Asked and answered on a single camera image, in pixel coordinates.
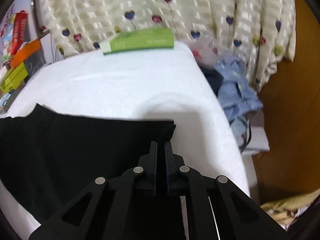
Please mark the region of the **orange box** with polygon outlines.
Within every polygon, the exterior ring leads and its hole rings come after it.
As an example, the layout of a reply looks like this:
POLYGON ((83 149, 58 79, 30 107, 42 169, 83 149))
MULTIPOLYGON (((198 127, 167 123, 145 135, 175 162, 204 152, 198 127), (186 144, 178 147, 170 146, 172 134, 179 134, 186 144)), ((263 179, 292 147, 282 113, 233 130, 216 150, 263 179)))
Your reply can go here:
POLYGON ((38 39, 30 41, 22 49, 19 49, 17 53, 10 59, 10 67, 15 68, 21 64, 24 60, 29 58, 35 52, 41 49, 41 43, 38 39))

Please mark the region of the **light blue clothes pile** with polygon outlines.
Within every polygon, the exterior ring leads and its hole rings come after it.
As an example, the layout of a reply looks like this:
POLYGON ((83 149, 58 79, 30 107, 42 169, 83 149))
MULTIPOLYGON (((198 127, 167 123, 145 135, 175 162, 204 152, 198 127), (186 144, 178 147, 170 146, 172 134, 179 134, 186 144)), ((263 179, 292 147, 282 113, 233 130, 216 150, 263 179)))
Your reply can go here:
POLYGON ((245 115, 262 109, 263 103, 244 76, 243 64, 239 58, 230 57, 219 60, 214 64, 214 70, 223 76, 223 83, 216 97, 233 135, 240 140, 249 130, 249 121, 245 115))

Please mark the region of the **black pants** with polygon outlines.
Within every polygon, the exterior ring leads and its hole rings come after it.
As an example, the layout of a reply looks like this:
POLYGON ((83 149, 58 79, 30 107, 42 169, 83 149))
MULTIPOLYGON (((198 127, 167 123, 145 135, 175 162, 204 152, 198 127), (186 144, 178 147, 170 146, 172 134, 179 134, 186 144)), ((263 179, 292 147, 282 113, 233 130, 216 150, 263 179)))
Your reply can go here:
POLYGON ((116 178, 166 142, 172 120, 114 120, 55 113, 37 105, 1 120, 1 181, 40 223, 98 177, 116 178))

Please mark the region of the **lime green box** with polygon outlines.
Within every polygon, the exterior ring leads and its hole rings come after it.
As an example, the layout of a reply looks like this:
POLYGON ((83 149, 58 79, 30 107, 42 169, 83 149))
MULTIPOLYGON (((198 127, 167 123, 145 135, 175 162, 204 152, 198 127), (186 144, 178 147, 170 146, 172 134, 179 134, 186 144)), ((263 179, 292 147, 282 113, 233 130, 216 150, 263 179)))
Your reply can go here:
POLYGON ((16 89, 21 82, 28 76, 25 63, 20 63, 17 67, 11 68, 1 79, 1 91, 8 93, 13 89, 16 89))

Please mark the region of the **green and white box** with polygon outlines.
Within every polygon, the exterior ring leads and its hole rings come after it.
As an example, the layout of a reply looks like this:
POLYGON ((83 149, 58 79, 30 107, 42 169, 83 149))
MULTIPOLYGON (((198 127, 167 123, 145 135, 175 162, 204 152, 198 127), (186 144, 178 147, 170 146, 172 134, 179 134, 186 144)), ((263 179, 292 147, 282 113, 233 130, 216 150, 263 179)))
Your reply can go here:
POLYGON ((169 28, 151 28, 116 33, 99 43, 104 55, 131 50, 174 47, 174 35, 169 28))

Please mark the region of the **heart patterned cream curtain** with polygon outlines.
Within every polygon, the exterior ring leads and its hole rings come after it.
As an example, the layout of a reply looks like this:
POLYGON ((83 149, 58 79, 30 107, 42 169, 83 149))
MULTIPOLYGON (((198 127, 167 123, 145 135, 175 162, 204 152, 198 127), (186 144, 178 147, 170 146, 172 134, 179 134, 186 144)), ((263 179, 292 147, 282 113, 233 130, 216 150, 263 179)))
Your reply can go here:
POLYGON ((40 0, 64 57, 121 31, 167 27, 176 40, 213 37, 241 57, 257 90, 296 52, 295 0, 40 0))

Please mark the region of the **white bed cover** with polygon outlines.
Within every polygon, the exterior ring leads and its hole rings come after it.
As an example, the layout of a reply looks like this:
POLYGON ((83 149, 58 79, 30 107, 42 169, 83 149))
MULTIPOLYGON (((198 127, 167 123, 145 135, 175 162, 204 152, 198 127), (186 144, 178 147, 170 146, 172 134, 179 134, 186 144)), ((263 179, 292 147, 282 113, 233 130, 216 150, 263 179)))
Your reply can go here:
POLYGON ((226 116, 190 49, 103 55, 94 50, 39 70, 7 118, 36 105, 57 113, 120 119, 174 119, 173 149, 205 176, 224 175, 249 193, 245 167, 226 116))

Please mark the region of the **red snack package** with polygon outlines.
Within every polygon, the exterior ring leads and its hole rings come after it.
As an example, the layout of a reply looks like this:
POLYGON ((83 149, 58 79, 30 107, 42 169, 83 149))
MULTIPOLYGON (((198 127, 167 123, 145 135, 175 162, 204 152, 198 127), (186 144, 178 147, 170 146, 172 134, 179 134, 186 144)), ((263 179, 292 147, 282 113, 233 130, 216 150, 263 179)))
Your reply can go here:
POLYGON ((25 27, 27 25, 28 14, 22 10, 15 14, 12 31, 12 41, 10 54, 15 55, 23 43, 25 27))

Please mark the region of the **yellow patterned fabric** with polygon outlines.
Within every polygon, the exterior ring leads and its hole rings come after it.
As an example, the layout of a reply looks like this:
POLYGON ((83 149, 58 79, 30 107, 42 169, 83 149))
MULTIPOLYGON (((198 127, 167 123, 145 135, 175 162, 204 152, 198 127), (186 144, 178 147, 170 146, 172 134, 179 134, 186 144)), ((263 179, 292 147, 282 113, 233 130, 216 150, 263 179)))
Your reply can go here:
POLYGON ((260 207, 286 231, 317 199, 319 189, 312 193, 299 194, 293 197, 268 202, 260 207))

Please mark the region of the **dark navy garment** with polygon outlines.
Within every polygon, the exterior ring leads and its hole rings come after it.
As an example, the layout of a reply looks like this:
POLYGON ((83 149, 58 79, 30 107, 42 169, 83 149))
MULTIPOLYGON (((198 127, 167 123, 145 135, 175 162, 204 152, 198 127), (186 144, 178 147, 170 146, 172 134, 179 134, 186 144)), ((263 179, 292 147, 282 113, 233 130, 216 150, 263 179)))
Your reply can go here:
POLYGON ((214 94, 217 96, 223 83, 223 76, 214 69, 200 67, 214 94))

